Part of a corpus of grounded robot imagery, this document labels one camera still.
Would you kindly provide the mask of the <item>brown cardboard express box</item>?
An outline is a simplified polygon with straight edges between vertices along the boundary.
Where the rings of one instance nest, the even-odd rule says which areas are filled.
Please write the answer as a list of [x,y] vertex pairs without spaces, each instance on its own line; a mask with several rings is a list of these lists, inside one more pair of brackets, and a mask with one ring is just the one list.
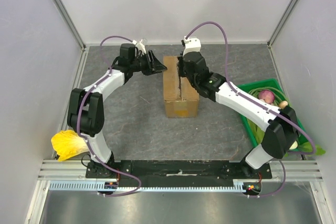
[[198,114],[199,94],[186,77],[179,76],[178,58],[163,57],[163,99],[168,118],[194,118]]

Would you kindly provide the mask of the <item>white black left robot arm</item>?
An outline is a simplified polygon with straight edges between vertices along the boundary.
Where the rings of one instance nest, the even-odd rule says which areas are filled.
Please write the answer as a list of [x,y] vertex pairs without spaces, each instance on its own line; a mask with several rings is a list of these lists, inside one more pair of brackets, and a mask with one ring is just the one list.
[[107,72],[95,83],[84,89],[72,90],[69,99],[67,124],[88,146],[91,159],[99,163],[97,173],[103,178],[111,178],[115,173],[112,151],[103,136],[104,101],[117,88],[123,86],[135,72],[145,76],[162,73],[167,67],[146,50],[143,40],[124,43],[119,55]]

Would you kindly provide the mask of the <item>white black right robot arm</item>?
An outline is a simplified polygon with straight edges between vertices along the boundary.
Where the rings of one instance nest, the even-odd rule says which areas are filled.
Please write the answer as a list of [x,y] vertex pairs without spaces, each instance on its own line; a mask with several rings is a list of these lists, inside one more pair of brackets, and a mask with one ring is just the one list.
[[294,109],[289,106],[280,109],[262,102],[224,76],[209,71],[200,52],[179,56],[178,71],[200,96],[235,110],[264,131],[262,142],[242,160],[240,172],[245,178],[254,178],[268,161],[283,158],[297,141],[298,120]]

